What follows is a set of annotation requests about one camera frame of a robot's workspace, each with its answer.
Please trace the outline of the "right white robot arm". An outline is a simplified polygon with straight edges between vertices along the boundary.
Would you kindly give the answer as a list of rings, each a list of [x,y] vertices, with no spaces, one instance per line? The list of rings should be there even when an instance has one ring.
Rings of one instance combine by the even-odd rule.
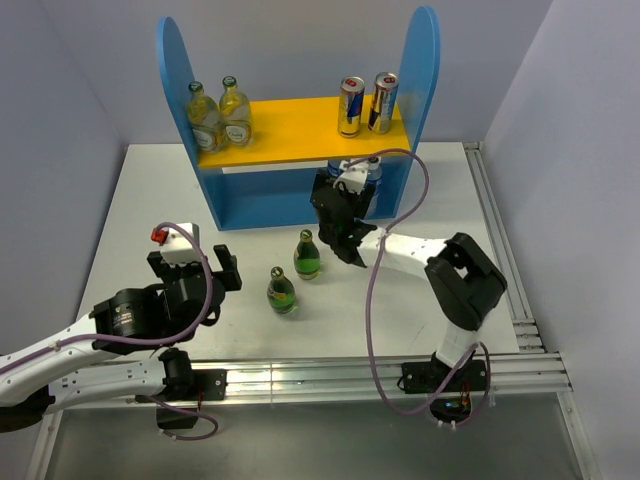
[[[487,315],[498,305],[507,281],[476,241],[466,233],[425,239],[392,233],[361,219],[373,187],[316,172],[310,202],[319,222],[319,239],[344,263],[385,267],[429,282],[448,320],[433,358],[433,378],[452,390],[468,374],[464,363]]]

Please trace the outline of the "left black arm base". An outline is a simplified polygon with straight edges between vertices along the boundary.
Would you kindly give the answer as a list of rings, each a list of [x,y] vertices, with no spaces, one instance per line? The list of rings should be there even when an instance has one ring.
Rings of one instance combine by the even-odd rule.
[[[176,440],[195,441],[210,438],[219,429],[218,422],[203,412],[204,403],[208,401],[222,401],[225,399],[228,372],[225,369],[195,370],[193,383],[184,393],[170,397],[168,394],[158,394],[156,398],[162,402],[158,404],[148,396],[136,395],[136,404],[156,407],[156,425],[160,433]],[[208,433],[189,436],[199,420],[211,424]]]

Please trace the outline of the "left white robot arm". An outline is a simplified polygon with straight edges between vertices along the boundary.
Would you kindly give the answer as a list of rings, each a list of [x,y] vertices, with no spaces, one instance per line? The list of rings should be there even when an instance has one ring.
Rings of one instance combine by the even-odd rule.
[[[2,356],[2,432],[104,398],[190,395],[195,375],[176,346],[214,325],[226,294],[242,287],[236,256],[224,244],[213,251],[221,268],[211,273],[199,253],[171,265],[153,251],[147,262],[157,283],[120,290],[61,332]]]

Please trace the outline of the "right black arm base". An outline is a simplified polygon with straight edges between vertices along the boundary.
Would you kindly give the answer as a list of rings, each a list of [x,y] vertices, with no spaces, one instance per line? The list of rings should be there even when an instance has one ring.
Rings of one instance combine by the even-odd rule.
[[[407,395],[440,392],[429,406],[429,414],[438,426],[451,429],[471,420],[489,399],[490,365],[483,360],[468,360],[446,381],[451,369],[436,359],[401,364],[397,387]]]

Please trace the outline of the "Red Bull can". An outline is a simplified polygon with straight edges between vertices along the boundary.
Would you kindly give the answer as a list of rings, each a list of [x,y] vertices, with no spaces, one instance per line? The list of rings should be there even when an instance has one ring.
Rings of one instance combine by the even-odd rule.
[[[343,137],[359,133],[364,91],[365,83],[360,77],[348,76],[341,81],[337,129]]]
[[[389,132],[398,86],[399,80],[394,73],[380,72],[376,75],[368,118],[368,128],[373,133]]]

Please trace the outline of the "Pocari Sweat plastic bottle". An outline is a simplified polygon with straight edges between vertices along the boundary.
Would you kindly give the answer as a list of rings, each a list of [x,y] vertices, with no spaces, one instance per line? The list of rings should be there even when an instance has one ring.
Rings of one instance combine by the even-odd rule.
[[[331,182],[334,182],[341,175],[341,160],[329,160],[327,163],[327,173],[331,178]]]
[[[374,188],[374,193],[371,197],[369,207],[367,210],[367,216],[371,217],[376,213],[378,197],[380,193],[380,186],[382,183],[383,169],[381,167],[381,158],[372,157],[368,160],[368,172],[367,172],[367,184]]]

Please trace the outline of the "green glass bottle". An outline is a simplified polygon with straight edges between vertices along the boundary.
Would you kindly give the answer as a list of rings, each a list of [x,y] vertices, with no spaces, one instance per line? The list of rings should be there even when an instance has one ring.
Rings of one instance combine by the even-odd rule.
[[[294,251],[294,269],[301,279],[312,280],[319,274],[320,268],[320,253],[313,242],[313,234],[304,229],[300,232]]]
[[[270,307],[276,313],[290,313],[296,306],[295,288],[279,266],[273,267],[270,271],[266,294]]]

